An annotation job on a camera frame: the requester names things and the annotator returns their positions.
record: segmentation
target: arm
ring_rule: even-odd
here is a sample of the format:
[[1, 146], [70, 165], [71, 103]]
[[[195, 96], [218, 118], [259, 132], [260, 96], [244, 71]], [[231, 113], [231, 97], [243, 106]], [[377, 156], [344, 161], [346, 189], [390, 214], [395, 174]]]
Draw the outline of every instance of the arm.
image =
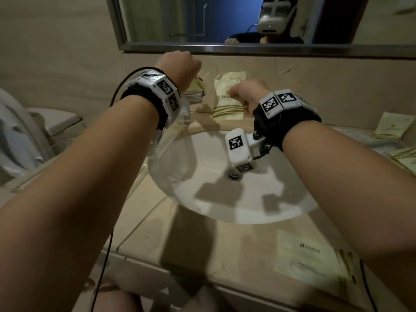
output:
[[[200, 69], [190, 53], [156, 65], [180, 91]], [[0, 310], [70, 311], [146, 156], [159, 115], [128, 96], [0, 210]]]
[[[251, 80], [230, 89], [250, 112], [270, 93]], [[416, 178], [317, 121], [294, 126], [283, 151], [310, 194], [359, 256], [416, 310]]]

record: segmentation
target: sink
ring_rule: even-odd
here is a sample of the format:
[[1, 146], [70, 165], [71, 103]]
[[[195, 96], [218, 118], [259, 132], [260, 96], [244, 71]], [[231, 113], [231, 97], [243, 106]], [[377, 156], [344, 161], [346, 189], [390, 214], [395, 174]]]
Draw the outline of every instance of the sink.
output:
[[149, 158], [150, 176], [179, 204], [229, 223], [277, 222], [317, 207], [277, 148], [257, 160], [254, 171], [232, 179], [227, 132], [207, 131], [177, 138], [159, 159]]

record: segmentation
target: mirror frame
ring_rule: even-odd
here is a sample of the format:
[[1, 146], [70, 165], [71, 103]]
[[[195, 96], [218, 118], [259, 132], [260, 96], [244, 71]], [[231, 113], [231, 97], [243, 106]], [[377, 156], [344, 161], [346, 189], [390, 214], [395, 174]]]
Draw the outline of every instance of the mirror frame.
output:
[[206, 55], [416, 59], [416, 45], [216, 44], [128, 41], [119, 0], [107, 0], [117, 44], [124, 53], [163, 54], [175, 50]]

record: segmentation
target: sink drain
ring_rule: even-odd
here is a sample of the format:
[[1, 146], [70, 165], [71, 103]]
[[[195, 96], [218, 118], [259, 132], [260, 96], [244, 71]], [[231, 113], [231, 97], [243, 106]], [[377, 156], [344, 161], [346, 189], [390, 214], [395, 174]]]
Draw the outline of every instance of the sink drain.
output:
[[238, 174], [234, 174], [234, 173], [229, 173], [228, 174], [228, 178], [230, 180], [232, 180], [233, 182], [238, 182], [242, 179], [242, 175], [238, 175]]

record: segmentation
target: person's right hand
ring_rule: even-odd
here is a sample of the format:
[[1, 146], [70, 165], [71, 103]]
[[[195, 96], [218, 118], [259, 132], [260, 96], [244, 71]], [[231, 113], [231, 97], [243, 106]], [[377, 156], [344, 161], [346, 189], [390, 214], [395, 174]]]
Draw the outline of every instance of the person's right hand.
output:
[[267, 84], [260, 79], [253, 79], [243, 81], [239, 84], [232, 86], [228, 90], [228, 94], [233, 98], [242, 103], [243, 106], [248, 104], [248, 108], [245, 108], [245, 112], [252, 114], [253, 110], [259, 104], [259, 101], [270, 94], [270, 90]]
[[166, 52], [155, 67], [166, 73], [182, 94], [201, 70], [201, 61], [192, 57], [190, 52]]

